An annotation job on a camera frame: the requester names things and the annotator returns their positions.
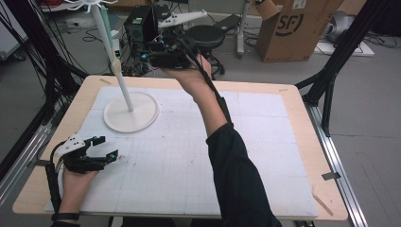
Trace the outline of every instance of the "wooden table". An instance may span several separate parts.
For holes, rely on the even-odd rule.
[[[129,87],[182,89],[175,79],[126,78],[125,80]],[[319,215],[315,219],[347,219],[348,213],[335,181],[325,181],[322,177],[323,174],[330,172],[330,168],[298,89],[293,85],[226,81],[215,81],[215,85],[218,90],[282,96],[319,210]],[[118,82],[115,77],[101,76],[90,76],[83,82],[41,159],[48,160],[53,147],[80,129],[102,86],[118,86]],[[44,168],[36,166],[14,203],[13,211],[18,214],[48,214],[44,211],[48,200],[49,191]]]

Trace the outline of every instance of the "wrist strap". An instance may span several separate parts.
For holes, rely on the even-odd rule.
[[[51,216],[51,220],[60,220],[60,219],[74,219],[78,220],[79,219],[79,214],[78,213],[56,213]]]

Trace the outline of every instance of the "chair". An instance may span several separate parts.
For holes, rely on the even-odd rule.
[[[224,66],[212,55],[212,50],[221,46],[225,39],[225,35],[220,28],[206,25],[192,26],[185,32],[185,36],[192,38],[200,53],[211,62],[212,67],[217,68],[212,72],[213,80],[215,80],[216,73],[220,73],[221,75],[225,73]]]

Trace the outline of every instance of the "printed logo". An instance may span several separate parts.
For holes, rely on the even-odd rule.
[[[304,15],[283,15],[280,18],[279,26],[277,27],[276,36],[288,36],[295,33],[301,26],[304,20]]]

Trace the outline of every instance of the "gray floor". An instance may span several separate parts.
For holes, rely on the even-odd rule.
[[[100,42],[85,43],[84,31],[64,33],[67,47],[78,62],[95,74],[106,68]],[[309,61],[262,63],[246,47],[235,56],[236,39],[227,37],[215,55],[226,67],[218,80],[295,84],[319,72],[328,56],[314,54]],[[348,178],[369,226],[401,226],[401,49],[368,44],[373,58],[352,57],[338,76],[331,114],[331,133]],[[165,78],[159,70],[156,77]],[[154,77],[152,73],[145,77]],[[0,64],[0,160],[12,148],[44,103],[44,93],[29,61]],[[12,212],[12,204],[29,176],[28,168],[0,207],[0,226],[49,226],[48,216]],[[83,217],[82,226],[107,226],[104,217]],[[345,221],[316,221],[316,226],[352,226]],[[284,226],[294,226],[284,221]]]

